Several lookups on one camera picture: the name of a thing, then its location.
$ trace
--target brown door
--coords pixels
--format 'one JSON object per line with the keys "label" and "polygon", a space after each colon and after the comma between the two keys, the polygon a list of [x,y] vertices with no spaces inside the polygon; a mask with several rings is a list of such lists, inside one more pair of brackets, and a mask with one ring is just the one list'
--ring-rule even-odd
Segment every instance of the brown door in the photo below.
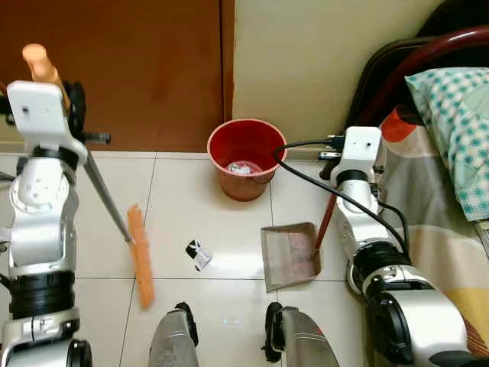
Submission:
{"label": "brown door", "polygon": [[2,2],[0,80],[29,80],[40,43],[64,80],[86,91],[98,148],[204,151],[222,122],[219,0]]}

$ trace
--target floor tile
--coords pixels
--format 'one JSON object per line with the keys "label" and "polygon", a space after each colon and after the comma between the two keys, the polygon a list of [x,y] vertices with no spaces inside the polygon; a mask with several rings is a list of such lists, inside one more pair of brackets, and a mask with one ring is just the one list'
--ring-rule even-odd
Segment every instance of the floor tile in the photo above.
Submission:
{"label": "floor tile", "polygon": [[199,333],[201,366],[272,366],[260,351],[264,315],[275,294],[263,281],[156,280],[157,300],[149,311],[133,297],[121,367],[146,367],[149,345],[164,314],[180,301],[192,308]]}
{"label": "floor tile", "polygon": [[[263,278],[260,228],[271,224],[270,191],[251,202],[228,198],[207,160],[158,159],[146,231],[156,278]],[[212,253],[201,272],[185,253],[199,239]]]}
{"label": "floor tile", "polygon": [[[154,159],[95,158],[115,205],[127,222],[135,203],[146,210]],[[75,215],[78,233],[77,271],[82,278],[132,278],[132,257],[124,238],[105,209],[83,169],[78,170]]]}
{"label": "floor tile", "polygon": [[298,307],[318,324],[339,365],[363,367],[362,309],[344,281],[313,281],[278,291],[283,306]]}
{"label": "floor tile", "polygon": [[[289,164],[316,180],[321,180],[319,172],[323,163],[290,161]],[[319,230],[328,205],[329,193],[283,169],[279,169],[271,181],[271,190],[275,226],[312,222],[316,231]],[[345,279],[347,261],[338,241],[334,219],[335,217],[332,218],[321,245],[322,272],[318,279],[322,280]]]}
{"label": "floor tile", "polygon": [[76,280],[81,327],[75,337],[89,341],[94,365],[119,366],[132,285],[129,279]]}

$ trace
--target pillow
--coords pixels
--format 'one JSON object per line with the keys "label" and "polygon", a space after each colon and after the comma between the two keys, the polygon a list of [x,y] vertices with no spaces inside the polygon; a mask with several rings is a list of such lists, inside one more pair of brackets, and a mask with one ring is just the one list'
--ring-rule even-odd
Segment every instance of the pillow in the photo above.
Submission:
{"label": "pillow", "polygon": [[489,68],[432,69],[406,81],[465,216],[489,218]]}

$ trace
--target plastic bucket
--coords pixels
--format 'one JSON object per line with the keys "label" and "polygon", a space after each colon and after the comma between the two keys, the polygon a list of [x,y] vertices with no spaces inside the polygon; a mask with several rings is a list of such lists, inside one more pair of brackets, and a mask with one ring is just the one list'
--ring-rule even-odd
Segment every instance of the plastic bucket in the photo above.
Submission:
{"label": "plastic bucket", "polygon": [[[249,201],[259,197],[275,175],[279,164],[274,150],[285,145],[285,137],[273,125],[257,119],[236,119],[216,128],[207,141],[207,152],[219,172],[219,182],[232,199]],[[286,151],[280,153],[285,159]],[[250,173],[231,172],[230,164]]]}

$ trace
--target orange broom bristles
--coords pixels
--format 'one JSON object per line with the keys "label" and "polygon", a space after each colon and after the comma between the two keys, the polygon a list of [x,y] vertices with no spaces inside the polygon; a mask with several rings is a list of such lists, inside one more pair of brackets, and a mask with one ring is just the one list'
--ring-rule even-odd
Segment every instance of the orange broom bristles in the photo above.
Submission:
{"label": "orange broom bristles", "polygon": [[148,308],[154,300],[153,275],[151,273],[148,242],[144,231],[143,213],[138,205],[133,205],[128,210],[128,223],[129,232],[134,240],[130,246],[141,306]]}

